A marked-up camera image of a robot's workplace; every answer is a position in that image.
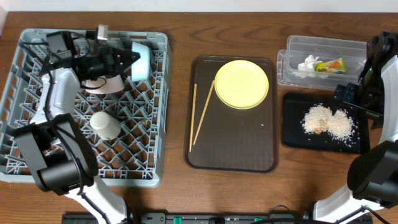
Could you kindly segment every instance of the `wire grid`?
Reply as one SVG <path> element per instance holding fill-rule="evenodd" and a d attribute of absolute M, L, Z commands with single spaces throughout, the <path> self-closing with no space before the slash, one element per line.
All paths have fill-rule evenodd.
<path fill-rule="evenodd" d="M 76 49 L 80 51 L 80 55 L 86 54 L 84 47 Z M 46 47 L 33 45 L 32 50 L 42 59 L 47 55 Z M 127 78 L 123 77 L 125 85 L 123 91 L 96 95 L 87 93 L 83 89 L 79 90 L 75 99 L 73 117 L 95 152 L 101 178 L 145 180 L 153 178 L 152 171 L 156 165 L 155 139 L 159 134 L 160 124 L 158 121 L 163 122 L 165 116 L 163 114 L 165 112 L 159 114 L 160 88 L 164 77 L 162 72 L 164 53 L 163 50 L 152 50 L 153 57 L 150 60 L 152 75 L 147 80 L 132 82 L 128 74 Z M 29 55 L 25 55 L 24 61 L 22 76 L 25 80 L 29 80 L 29 84 L 23 89 L 26 97 L 19 105 L 23 112 L 19 119 L 15 120 L 18 127 L 28 125 L 35 114 L 42 88 L 39 78 L 41 63 Z M 121 132 L 116 139 L 104 141 L 91 128 L 90 118 L 98 111 L 105 111 L 121 122 Z M 2 150 L 7 152 L 0 155 L 7 160 L 4 173 L 29 175 L 29 168 L 13 138 L 5 139 L 2 147 Z M 44 154 L 48 156 L 62 150 L 62 145 L 56 144 Z"/>

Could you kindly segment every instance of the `chopstick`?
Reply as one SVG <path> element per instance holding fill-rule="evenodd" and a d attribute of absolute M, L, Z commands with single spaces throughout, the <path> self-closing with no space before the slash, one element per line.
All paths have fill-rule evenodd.
<path fill-rule="evenodd" d="M 196 136 L 195 136 L 195 140 L 193 141 L 193 145 L 195 145 L 195 143 L 196 143 L 196 141 L 197 141 L 198 134 L 199 134 L 200 127 L 201 127 L 201 123 L 202 123 L 202 121 L 203 121 L 203 118 L 205 117 L 205 113 L 206 113 L 206 109 L 207 109 L 207 104 L 209 103 L 210 96 L 211 96 L 211 92 L 213 91 L 213 87 L 214 87 L 214 80 L 213 80 L 213 82 L 211 83 L 211 87 L 210 87 L 209 95 L 207 96 L 207 100 L 206 100 L 205 108 L 203 109 L 203 112 L 202 112 L 202 114 L 201 114 L 201 118 L 200 118 L 200 122 L 199 122 L 198 130 L 197 130 L 197 134 L 196 134 Z"/>
<path fill-rule="evenodd" d="M 192 137 L 193 137 L 193 121 L 195 120 L 195 103 L 197 101 L 197 84 L 193 87 L 193 103 L 192 103 L 192 117 L 191 117 L 191 137 L 189 142 L 189 152 L 192 150 Z"/>

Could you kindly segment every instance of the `white grains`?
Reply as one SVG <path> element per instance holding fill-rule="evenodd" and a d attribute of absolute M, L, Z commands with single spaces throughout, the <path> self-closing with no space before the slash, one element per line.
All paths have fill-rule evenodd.
<path fill-rule="evenodd" d="M 315 105 L 305 114 L 302 126 L 306 133 L 314 134 L 321 129 L 330 134 L 333 139 L 346 142 L 351 139 L 353 133 L 353 120 L 347 117 L 347 112 L 338 110 L 334 116 L 331 110 L 322 105 Z"/>

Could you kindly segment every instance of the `gray dish rack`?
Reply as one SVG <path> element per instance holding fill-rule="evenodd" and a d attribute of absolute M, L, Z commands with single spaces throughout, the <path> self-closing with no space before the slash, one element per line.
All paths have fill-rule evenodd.
<path fill-rule="evenodd" d="M 24 42 L 45 42 L 45 35 L 59 30 L 26 29 Z M 85 30 L 71 30 L 84 34 Z M 165 34 L 155 32 L 110 31 L 108 43 L 123 48 L 131 42 L 151 49 L 152 74 L 147 80 L 132 82 L 131 71 L 125 75 L 123 91 L 96 95 L 80 90 L 75 99 L 75 121 L 91 144 L 99 166 L 99 175 L 110 186 L 156 187 L 162 180 L 166 143 L 166 112 L 170 90 L 172 51 Z M 75 40 L 76 49 L 85 54 L 87 43 Z M 44 45 L 30 45 L 40 57 L 47 55 Z M 35 113 L 40 99 L 41 64 L 17 47 L 0 102 L 0 180 L 34 183 L 23 155 L 18 150 L 11 129 L 25 126 Z M 105 111 L 119 119 L 122 131 L 113 141 L 103 141 L 90 127 L 90 118 Z M 54 145 L 45 153 L 62 150 Z"/>

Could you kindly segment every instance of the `wooden table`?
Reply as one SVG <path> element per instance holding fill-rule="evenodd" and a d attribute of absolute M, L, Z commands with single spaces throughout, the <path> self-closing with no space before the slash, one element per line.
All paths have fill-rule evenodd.
<path fill-rule="evenodd" d="M 398 31 L 398 14 L 10 12 L 0 40 L 3 89 L 20 33 L 26 28 L 164 32 L 173 51 L 164 179 L 155 189 L 113 188 L 138 212 L 267 213 L 283 204 L 303 212 L 346 182 L 355 155 L 291 149 L 279 144 L 279 166 L 270 174 L 218 172 L 189 167 L 183 159 L 191 64 L 199 55 L 265 57 L 276 63 L 290 35 L 367 41 Z M 278 86 L 279 111 L 288 91 Z M 372 146 L 380 130 L 371 133 Z M 41 192 L 34 184 L 0 183 L 0 223 L 60 223 L 62 214 L 86 212 L 78 203 Z M 398 222 L 398 208 L 380 211 Z"/>

